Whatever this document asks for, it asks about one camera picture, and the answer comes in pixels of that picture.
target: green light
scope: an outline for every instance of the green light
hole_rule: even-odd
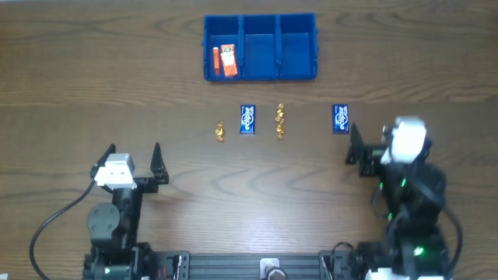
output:
[[[419,256],[419,255],[421,255],[422,253],[423,253],[423,248],[422,248],[422,247],[417,247],[417,248],[415,248],[415,249],[414,249],[414,251],[413,251],[413,255],[414,255],[414,256]]]

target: blue plastic container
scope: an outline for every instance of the blue plastic container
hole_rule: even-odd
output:
[[[212,49],[235,44],[238,76],[216,75]],[[207,15],[204,18],[204,77],[211,82],[314,79],[318,70],[314,13]]]

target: blue tray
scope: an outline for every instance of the blue tray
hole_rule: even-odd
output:
[[[238,76],[216,75],[212,49],[235,44]],[[204,17],[204,77],[211,82],[314,79],[318,69],[314,13],[207,15]]]

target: wooden table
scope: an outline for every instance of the wooden table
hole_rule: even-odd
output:
[[[344,164],[349,136],[331,133],[331,104],[348,103],[369,142],[398,115],[426,121],[430,161],[447,172],[465,231],[455,278],[496,278],[497,11],[470,0],[0,4],[0,273],[36,278],[31,236],[83,192],[112,142],[138,175],[162,145],[171,183],[144,197],[139,230],[155,250],[318,252],[380,240],[369,206],[378,181]],[[206,82],[203,16],[274,12],[317,13],[316,80]],[[242,103],[258,106],[254,137],[239,135]],[[43,231],[35,252],[46,274],[81,278],[86,215],[109,201],[95,187]],[[453,249],[454,230],[440,223]]]

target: wood grain surface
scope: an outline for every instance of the wood grain surface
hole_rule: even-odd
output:
[[[203,16],[274,12],[317,13],[316,80],[206,82]],[[0,273],[37,277],[31,236],[83,192],[112,142],[138,175],[162,145],[171,183],[144,197],[139,230],[155,250],[318,252],[381,240],[368,204],[377,181],[344,164],[349,136],[331,133],[340,102],[371,142],[398,115],[426,121],[430,161],[447,172],[465,233],[455,279],[498,278],[497,12],[485,0],[0,3]],[[242,103],[258,107],[254,137],[238,133]],[[45,229],[35,252],[47,275],[81,278],[86,215],[109,201],[95,187]],[[454,249],[453,228],[440,224]]]

